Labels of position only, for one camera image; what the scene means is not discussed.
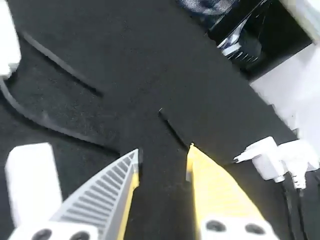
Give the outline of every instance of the white wall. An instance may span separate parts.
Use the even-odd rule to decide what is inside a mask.
[[[320,155],[320,46],[306,47],[251,87]]]

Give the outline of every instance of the black cable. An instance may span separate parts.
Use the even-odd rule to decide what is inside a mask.
[[[119,151],[117,149],[115,149],[114,147],[110,147],[108,144],[105,143],[105,141],[103,141],[101,139],[93,138],[93,137],[82,135],[77,132],[73,132],[73,131],[66,129],[64,127],[60,127],[60,126],[55,125],[54,123],[52,123],[52,121],[50,120],[50,118],[48,116],[43,116],[42,118],[40,118],[37,115],[29,112],[14,99],[14,97],[10,94],[10,92],[6,86],[5,80],[3,80],[1,77],[0,77],[0,89],[1,89],[1,92],[4,96],[4,98],[7,100],[7,102],[19,114],[24,116],[26,119],[29,119],[30,121],[38,124],[41,127],[46,128],[46,129],[53,130],[53,131],[58,132],[60,134],[66,135],[68,137],[71,137],[71,138],[74,138],[77,140],[81,140],[83,142],[87,142],[89,144],[93,144],[98,147],[102,147],[104,149],[107,149],[107,150],[119,155]]]
[[[297,240],[295,233],[293,231],[293,221],[292,221],[292,200],[290,197],[290,194],[284,184],[284,182],[280,182],[280,186],[282,189],[282,195],[283,195],[283,199],[286,205],[286,218],[287,218],[287,223],[288,223],[288,229],[289,229],[289,233],[290,233],[290,237],[291,240]]]
[[[301,189],[297,189],[296,192],[298,195],[297,205],[298,205],[300,227],[302,230],[304,240],[309,240],[309,237],[308,237],[308,234],[307,234],[306,228],[305,228],[305,220],[304,220],[304,213],[303,213],[303,206],[302,206],[302,198],[303,198],[304,194]]]
[[[318,172],[314,171],[312,172],[314,179],[316,180],[317,186],[318,186],[318,199],[320,200],[320,177],[318,176]]]
[[[29,35],[25,31],[18,31],[18,35],[23,38],[28,44],[30,44],[33,48],[38,50],[42,55],[47,57],[51,62],[58,65],[61,69],[70,74],[74,79],[77,80],[79,84],[83,87],[87,88],[93,94],[102,97],[104,94],[101,90],[97,89],[94,86],[91,86],[89,80],[80,72],[73,69],[70,65],[68,65],[65,61],[55,55],[52,51],[42,46],[39,42],[37,42],[31,35]]]
[[[167,115],[165,114],[162,108],[159,110],[158,115],[160,119],[164,122],[166,127],[169,129],[173,137],[176,139],[176,141],[183,147],[183,149],[185,149],[186,151],[189,151],[190,144],[187,144],[187,142],[184,141],[181,135],[177,133],[177,131],[174,129],[173,125],[169,121]]]

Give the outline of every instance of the black fabric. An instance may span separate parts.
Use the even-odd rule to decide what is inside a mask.
[[[160,108],[168,109],[169,118],[183,127],[190,141],[211,156],[220,156],[220,161],[228,162],[262,136],[274,135],[278,142],[293,138],[215,43],[173,1],[11,0],[9,5],[19,29],[104,92],[103,100],[90,94],[20,41],[22,61],[7,82],[16,100],[84,135],[107,139],[118,131],[122,154],[143,149],[143,179],[133,195],[126,240],[193,239],[191,188],[185,183],[187,153],[159,119]],[[195,120],[188,108],[207,121]],[[25,121],[3,97],[0,116],[0,230],[6,239],[13,225],[3,167],[12,148],[51,143],[64,199],[114,157]],[[243,129],[230,127],[235,122]],[[250,162],[227,170],[280,239],[289,239],[281,188],[263,181]],[[306,229],[315,240],[317,185],[307,181]]]

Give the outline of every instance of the white connector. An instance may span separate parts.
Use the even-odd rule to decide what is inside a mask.
[[[294,188],[306,188],[306,172],[319,169],[319,157],[305,140],[290,141],[278,146],[281,159],[290,173]]]
[[[236,163],[252,159],[264,180],[282,182],[289,172],[296,189],[306,188],[306,172],[319,169],[319,157],[305,140],[295,140],[277,146],[269,136],[248,146],[234,158]]]
[[[264,180],[273,179],[276,183],[285,180],[284,174],[287,171],[281,162],[278,146],[273,137],[269,136],[251,144],[234,158],[237,163],[251,159]]]
[[[9,78],[21,60],[20,45],[6,0],[0,0],[0,77]]]

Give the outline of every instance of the black screw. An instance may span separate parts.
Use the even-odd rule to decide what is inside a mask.
[[[263,235],[266,233],[262,227],[255,224],[248,224],[247,226],[245,226],[245,230],[251,234]]]
[[[226,231],[226,226],[219,221],[211,220],[206,223],[206,229],[215,232],[224,232]]]
[[[90,239],[90,235],[86,231],[79,231],[70,238],[70,240],[89,240],[89,239]]]
[[[52,235],[50,229],[42,229],[33,235],[32,240],[48,240]]]

